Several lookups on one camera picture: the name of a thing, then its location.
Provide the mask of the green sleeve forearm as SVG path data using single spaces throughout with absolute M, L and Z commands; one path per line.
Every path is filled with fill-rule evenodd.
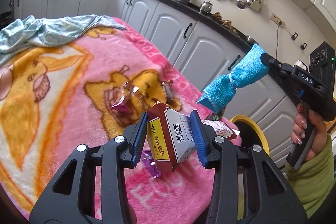
M 331 137 L 327 136 L 325 148 L 316 157 L 304 163 L 298 170 L 289 164 L 284 169 L 286 178 L 308 218 L 323 204 L 335 183 L 331 145 Z

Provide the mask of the right hand painted nails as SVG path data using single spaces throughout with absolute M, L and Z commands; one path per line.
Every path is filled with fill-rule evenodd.
M 302 115 L 303 111 L 304 106 L 302 103 L 299 103 L 297 105 L 297 114 L 294 119 L 293 132 L 291 134 L 291 141 L 297 145 L 302 144 L 302 140 L 305 138 L 306 135 L 307 121 L 306 118 Z M 323 121 L 322 117 L 313 110 L 309 111 L 308 117 L 311 123 L 316 127 L 317 132 L 311 148 L 305 157 L 304 162 L 314 159 L 323 151 L 326 146 L 328 137 L 326 124 Z

